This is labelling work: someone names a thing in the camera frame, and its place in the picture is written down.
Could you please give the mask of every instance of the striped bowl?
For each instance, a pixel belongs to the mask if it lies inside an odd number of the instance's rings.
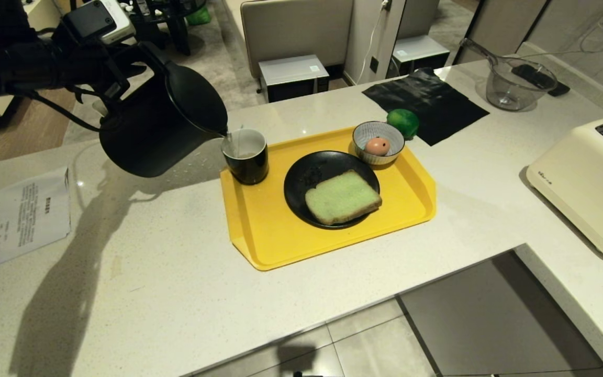
[[[364,152],[367,141],[373,138],[384,138],[390,141],[390,150],[385,156],[376,156]],[[355,154],[362,161],[370,165],[385,165],[394,161],[404,149],[404,136],[399,129],[382,121],[368,121],[355,127],[352,132],[352,142],[355,146]]]

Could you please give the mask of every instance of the cabinet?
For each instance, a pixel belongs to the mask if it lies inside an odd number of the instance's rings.
[[[603,367],[512,251],[402,294],[400,302],[443,375],[523,377]]]

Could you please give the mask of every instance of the floor tile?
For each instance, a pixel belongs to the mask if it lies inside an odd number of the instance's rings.
[[[329,322],[327,327],[330,329],[332,341],[340,341],[357,334],[357,332],[383,324],[383,322],[388,322],[388,320],[397,318],[402,314],[404,313],[399,308],[399,304],[392,298],[357,313]]]
[[[397,317],[334,344],[349,377],[434,376],[405,317]]]
[[[304,376],[343,377],[344,375],[337,351],[330,344],[251,377],[292,377],[294,372],[301,372]]]
[[[323,325],[195,375],[197,377],[246,377],[297,356],[312,353],[331,343],[330,332],[327,326]]]
[[[76,103],[76,97],[64,89],[39,94],[65,110]],[[0,161],[61,146],[68,125],[69,119],[41,102],[13,100],[0,117]]]

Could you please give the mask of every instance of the cream toaster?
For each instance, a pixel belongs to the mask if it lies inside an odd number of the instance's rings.
[[[572,129],[526,176],[603,253],[603,119]]]

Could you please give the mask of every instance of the egg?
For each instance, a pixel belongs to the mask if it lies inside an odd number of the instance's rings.
[[[371,153],[374,156],[385,156],[390,150],[390,141],[384,138],[369,139],[364,146],[364,152]]]

